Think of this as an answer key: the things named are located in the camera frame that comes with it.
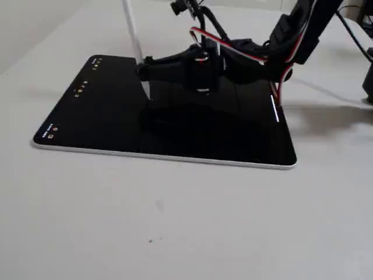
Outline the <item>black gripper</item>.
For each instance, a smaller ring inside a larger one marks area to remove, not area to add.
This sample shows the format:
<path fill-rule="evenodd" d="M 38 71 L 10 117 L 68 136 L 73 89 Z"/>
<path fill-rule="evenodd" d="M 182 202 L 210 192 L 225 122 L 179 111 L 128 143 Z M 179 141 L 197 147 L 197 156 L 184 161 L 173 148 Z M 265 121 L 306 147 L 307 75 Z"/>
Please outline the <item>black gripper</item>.
<path fill-rule="evenodd" d="M 183 87 L 196 92 L 217 92 L 221 78 L 236 85 L 247 85 L 263 78 L 263 67 L 210 39 L 191 45 L 187 51 L 153 58 L 147 56 L 136 66 L 141 81 L 183 82 Z"/>

